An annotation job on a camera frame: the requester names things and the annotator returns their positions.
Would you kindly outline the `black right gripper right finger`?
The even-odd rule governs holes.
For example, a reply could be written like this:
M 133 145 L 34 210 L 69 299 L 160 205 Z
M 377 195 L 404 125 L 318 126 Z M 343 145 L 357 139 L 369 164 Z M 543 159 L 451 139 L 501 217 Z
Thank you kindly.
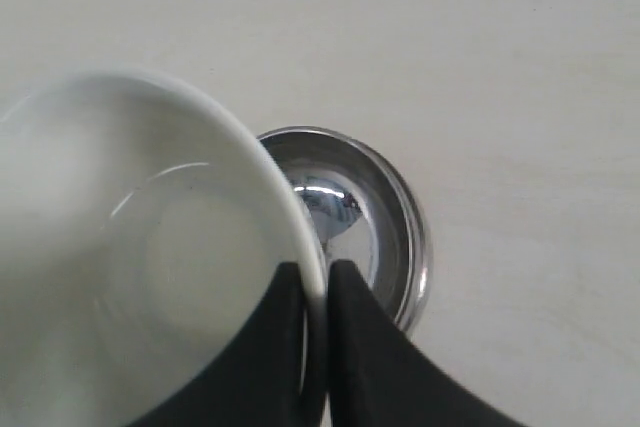
M 383 311 L 356 265 L 329 271 L 334 426 L 517 426 L 426 358 Z

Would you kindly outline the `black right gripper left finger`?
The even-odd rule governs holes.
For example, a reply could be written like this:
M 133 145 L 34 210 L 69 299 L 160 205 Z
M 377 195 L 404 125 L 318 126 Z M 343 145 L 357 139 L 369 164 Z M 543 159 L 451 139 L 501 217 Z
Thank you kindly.
M 305 296 L 284 262 L 239 333 L 185 387 L 134 426 L 318 426 L 326 367 L 302 370 Z

